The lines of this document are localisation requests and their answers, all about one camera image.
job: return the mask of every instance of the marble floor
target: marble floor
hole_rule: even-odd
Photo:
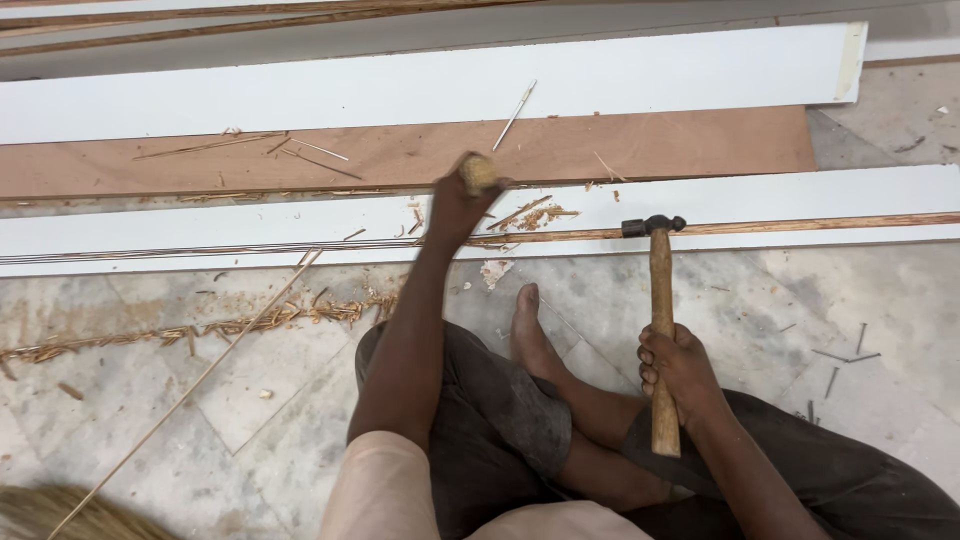
[[[855,106],[808,112],[822,169],[957,162],[960,64],[868,69]],[[947,106],[949,113],[936,112]],[[918,139],[922,143],[903,150]],[[99,201],[80,211],[135,208]],[[74,211],[0,206],[0,215]],[[509,355],[517,290],[540,284],[540,320],[564,362],[636,393],[636,335],[650,313],[646,256],[519,260],[493,290],[481,262],[455,263],[446,317]],[[675,315],[706,343],[728,388],[874,445],[960,500],[960,244],[677,254]],[[302,306],[397,289],[406,265],[318,267],[293,284]],[[0,349],[250,316],[289,269],[0,281]],[[352,324],[301,318],[245,338],[104,492],[185,538],[315,538],[357,392]],[[843,364],[816,349],[852,357]],[[226,344],[198,338],[83,349],[0,379],[0,483],[92,485]],[[840,368],[826,397],[834,368]],[[84,393],[76,401],[57,388]],[[261,399],[261,390],[273,392]]]

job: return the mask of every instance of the wooden hammer handle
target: wooden hammer handle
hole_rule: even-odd
[[[673,326],[673,261],[667,229],[650,233],[650,297],[653,304],[653,330],[674,339]],[[654,454],[680,457],[680,421],[677,405],[663,378],[654,386],[653,437]]]

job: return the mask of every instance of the person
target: person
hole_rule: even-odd
[[[356,353],[360,395],[321,538],[960,538],[960,507],[908,465],[721,390],[704,345],[649,329],[643,391],[666,381],[682,456],[650,451],[646,398],[566,370],[524,285],[512,360],[443,320],[445,276],[505,185],[438,180],[424,246],[388,323]]]

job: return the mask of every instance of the hand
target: hand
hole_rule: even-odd
[[[677,403],[677,415],[683,426],[690,419],[723,410],[727,400],[713,375],[704,344],[684,325],[674,325],[674,328],[676,341],[647,326],[640,335],[641,345],[636,355],[643,362],[640,364],[643,392],[653,396],[654,385],[663,378]]]
[[[453,171],[433,184],[430,224],[426,230],[425,245],[451,256],[467,241],[480,218],[503,193],[507,182],[500,179],[478,197],[470,197],[467,185],[460,178],[460,163],[466,156],[457,160]]]

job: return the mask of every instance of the white laminated board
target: white laminated board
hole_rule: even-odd
[[[0,83],[0,144],[849,103],[866,23]]]
[[[619,202],[613,191],[619,192]],[[505,217],[527,203],[581,212],[562,216],[539,232],[619,227],[627,219],[677,214],[690,224],[737,223],[960,211],[957,165],[919,165],[847,171],[757,175],[666,182],[514,189],[491,209]],[[411,204],[427,215],[430,196],[340,199],[200,209],[164,209],[0,220],[0,277],[108,274],[166,270],[213,270],[296,265],[302,252],[109,258],[43,263],[4,263],[5,258],[71,253],[255,246],[351,240],[393,241],[400,227],[415,223]],[[485,218],[477,233],[496,219]],[[423,233],[403,236],[410,240]],[[906,242],[960,238],[960,224],[772,233],[681,235],[676,251],[774,246]],[[457,259],[532,258],[645,253],[647,238],[531,242],[509,253],[466,247]],[[419,248],[326,251],[315,264],[403,262]]]

